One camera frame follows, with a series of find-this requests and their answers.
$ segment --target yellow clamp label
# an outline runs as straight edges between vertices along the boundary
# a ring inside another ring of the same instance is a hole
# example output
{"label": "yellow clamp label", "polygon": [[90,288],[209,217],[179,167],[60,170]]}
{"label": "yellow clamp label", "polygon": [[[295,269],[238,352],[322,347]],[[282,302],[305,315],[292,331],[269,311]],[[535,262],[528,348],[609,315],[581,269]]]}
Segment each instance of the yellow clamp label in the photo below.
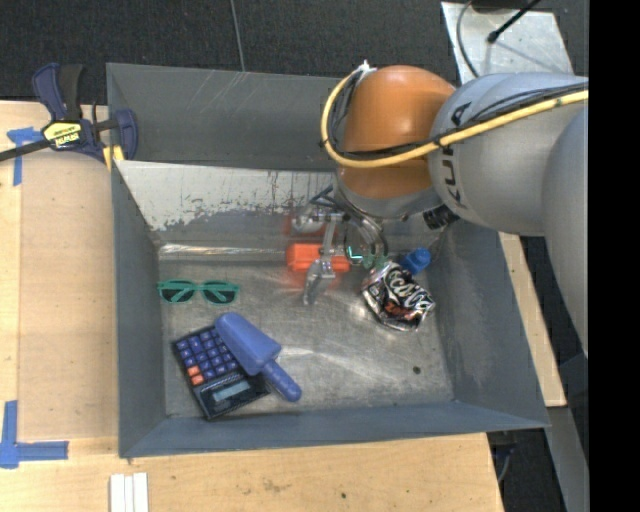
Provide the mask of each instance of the yellow clamp label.
{"label": "yellow clamp label", "polygon": [[68,122],[52,123],[42,131],[44,138],[53,142],[57,148],[79,141],[81,133],[80,123]]}

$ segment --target yellow cable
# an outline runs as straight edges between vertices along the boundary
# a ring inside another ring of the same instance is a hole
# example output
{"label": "yellow cable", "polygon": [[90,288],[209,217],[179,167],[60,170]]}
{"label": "yellow cable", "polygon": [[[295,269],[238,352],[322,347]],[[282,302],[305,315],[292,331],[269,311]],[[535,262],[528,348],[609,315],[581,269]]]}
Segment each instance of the yellow cable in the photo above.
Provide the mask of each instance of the yellow cable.
{"label": "yellow cable", "polygon": [[587,101],[589,99],[588,90],[565,94],[564,96],[560,96],[558,98],[554,98],[551,100],[544,100],[544,101],[541,101],[540,103],[536,103],[535,105],[530,105],[528,107],[515,110],[507,114],[503,114],[499,117],[496,117],[484,123],[480,123],[480,124],[471,126],[469,128],[464,128],[462,130],[452,133],[451,135],[442,137],[439,141],[440,144],[429,142],[423,146],[417,147],[415,149],[412,149],[400,155],[377,158],[375,160],[354,160],[351,158],[345,158],[344,156],[338,154],[333,149],[333,146],[331,146],[331,142],[329,141],[329,133],[327,130],[327,121],[329,119],[329,112],[331,111],[331,107],[333,106],[333,103],[336,97],[338,96],[338,94],[340,94],[340,91],[342,91],[345,84],[354,73],[355,71],[351,73],[349,76],[347,76],[346,78],[344,78],[333,89],[333,91],[331,91],[331,94],[329,95],[329,98],[327,99],[327,103],[325,104],[324,110],[322,112],[322,118],[320,120],[320,133],[322,135],[324,148],[327,151],[327,153],[329,153],[329,156],[331,158],[333,158],[336,162],[343,165],[344,167],[352,167],[357,169],[373,169],[376,167],[386,167],[389,165],[406,162],[407,160],[418,158],[428,153],[431,153],[432,151],[439,149],[441,146],[448,146],[450,144],[460,142],[464,139],[468,139],[469,137],[473,137],[475,135],[479,135],[489,130],[499,128],[500,126],[504,126],[506,124],[517,121],[519,119],[529,117],[534,114],[539,114],[541,112],[545,112],[547,110],[551,110],[553,108],[560,107],[562,105],[569,105],[572,103]]}

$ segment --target blue handle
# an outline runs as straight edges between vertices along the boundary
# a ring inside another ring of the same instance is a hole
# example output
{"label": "blue handle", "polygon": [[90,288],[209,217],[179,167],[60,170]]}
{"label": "blue handle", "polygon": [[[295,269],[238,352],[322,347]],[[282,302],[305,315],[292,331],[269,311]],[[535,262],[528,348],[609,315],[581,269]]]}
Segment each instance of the blue handle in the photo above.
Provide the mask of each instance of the blue handle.
{"label": "blue handle", "polygon": [[62,91],[58,82],[60,65],[56,63],[41,67],[33,75],[33,91],[51,114],[54,121],[58,121],[67,115],[67,107],[64,104]]}
{"label": "blue handle", "polygon": [[275,361],[269,361],[262,368],[262,373],[273,386],[282,393],[289,402],[297,402],[302,396],[302,390],[291,376]]}
{"label": "blue handle", "polygon": [[277,341],[233,311],[220,315],[214,325],[233,357],[249,375],[260,373],[282,349]]}

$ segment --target orange object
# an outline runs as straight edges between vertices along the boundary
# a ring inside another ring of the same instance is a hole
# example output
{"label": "orange object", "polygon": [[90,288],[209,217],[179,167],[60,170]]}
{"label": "orange object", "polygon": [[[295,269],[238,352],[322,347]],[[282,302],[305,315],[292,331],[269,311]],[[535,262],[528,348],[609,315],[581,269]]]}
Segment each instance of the orange object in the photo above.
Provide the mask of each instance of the orange object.
{"label": "orange object", "polygon": [[[287,267],[293,272],[306,272],[311,264],[320,257],[322,244],[294,243],[287,247]],[[331,267],[334,272],[348,272],[351,268],[345,256],[333,256]]]}
{"label": "orange object", "polygon": [[[388,66],[366,76],[353,94],[344,133],[346,151],[371,151],[429,137],[440,107],[455,87],[414,66]],[[390,199],[425,190],[424,158],[376,169],[341,167],[338,178],[356,194]]]}

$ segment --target wooden table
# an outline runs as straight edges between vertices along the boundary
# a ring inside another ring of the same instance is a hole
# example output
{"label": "wooden table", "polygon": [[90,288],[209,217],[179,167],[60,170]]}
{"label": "wooden table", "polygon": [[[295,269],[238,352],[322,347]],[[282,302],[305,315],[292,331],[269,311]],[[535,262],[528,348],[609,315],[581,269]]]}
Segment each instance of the wooden table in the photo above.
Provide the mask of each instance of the wooden table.
{"label": "wooden table", "polygon": [[[0,102],[0,150],[48,120]],[[485,434],[120,459],[108,171],[49,150],[24,158],[18,186],[13,168],[0,164],[0,400],[18,399],[20,441],[70,443],[66,461],[0,469],[3,510],[107,510],[110,475],[136,472],[153,512],[503,510]],[[564,405],[519,241],[502,241],[545,401]]]}

